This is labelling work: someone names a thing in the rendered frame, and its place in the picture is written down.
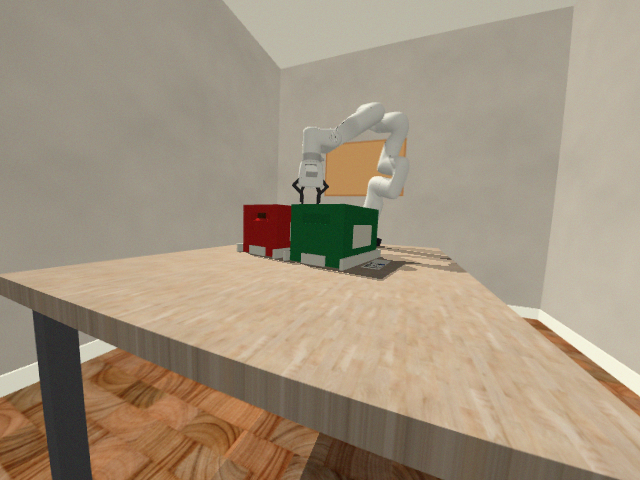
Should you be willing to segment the grey pick list card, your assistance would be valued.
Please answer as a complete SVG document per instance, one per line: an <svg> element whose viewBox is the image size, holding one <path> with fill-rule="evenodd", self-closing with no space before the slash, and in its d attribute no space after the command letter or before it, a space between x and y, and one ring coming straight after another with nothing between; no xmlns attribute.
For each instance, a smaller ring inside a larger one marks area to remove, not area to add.
<svg viewBox="0 0 640 480"><path fill-rule="evenodd" d="M390 261L388 260L379 260L379 259L375 259L361 267L364 268L371 268L371 269L381 269L382 267L384 267L386 264L388 264Z"/></svg>

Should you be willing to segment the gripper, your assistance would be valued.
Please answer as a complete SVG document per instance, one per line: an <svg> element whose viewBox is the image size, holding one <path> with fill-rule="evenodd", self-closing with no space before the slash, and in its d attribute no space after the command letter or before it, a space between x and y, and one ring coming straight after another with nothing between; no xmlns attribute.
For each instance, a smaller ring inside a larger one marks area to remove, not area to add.
<svg viewBox="0 0 640 480"><path fill-rule="evenodd" d="M318 174L317 177L306 177L305 175L305 164L314 164L317 165L317 170L318 170ZM299 187L301 187L301 190L297 187L297 184ZM300 185L302 186L300 186ZM324 185L324 188L321 190L320 188ZM300 194L300 202L301 204L304 203L304 194L303 194L303 190L304 188L310 188L310 189L316 189L317 190L317 200L316 200L316 204L319 204L321 201L321 194L327 190L329 188L329 186L327 185L327 183L323 180L323 167L322 167L322 163L320 161L317 160L304 160L303 162L300 163L300 168L299 168L299 177L298 179L292 184L292 186L298 191L298 193Z"/></svg>

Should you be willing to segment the red plastic bottle crate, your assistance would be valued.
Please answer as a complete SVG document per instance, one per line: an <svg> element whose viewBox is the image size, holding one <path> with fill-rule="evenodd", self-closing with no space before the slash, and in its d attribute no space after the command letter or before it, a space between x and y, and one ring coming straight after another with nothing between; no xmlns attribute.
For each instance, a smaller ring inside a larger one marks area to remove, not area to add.
<svg viewBox="0 0 640 480"><path fill-rule="evenodd" d="M249 245L266 247L265 256L272 257L273 249L289 248L291 241L291 206L244 205L243 251ZM268 221L255 221L258 213L266 213Z"/></svg>

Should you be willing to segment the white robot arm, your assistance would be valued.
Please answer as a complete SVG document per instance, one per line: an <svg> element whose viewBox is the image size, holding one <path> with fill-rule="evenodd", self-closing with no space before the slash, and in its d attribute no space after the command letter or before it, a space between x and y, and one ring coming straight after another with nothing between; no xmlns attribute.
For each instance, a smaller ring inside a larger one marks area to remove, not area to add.
<svg viewBox="0 0 640 480"><path fill-rule="evenodd" d="M365 108L364 108L365 107ZM363 109L364 110L361 110ZM378 124L377 124L378 123ZM376 124L376 125L375 125ZM371 127L371 125L375 125ZM381 103L374 102L360 106L356 113L348 117L335 129L319 129L307 127L303 131L304 160L324 161L321 153L327 154L355 138L367 129L376 133L391 135L384 143L377 170L392 178L373 177L368 183L364 207L379 210L378 220L383 207L382 197L396 199L399 197L409 172L409 160L399 156L401 147L409 130L407 116L401 112L385 114Z"/></svg>

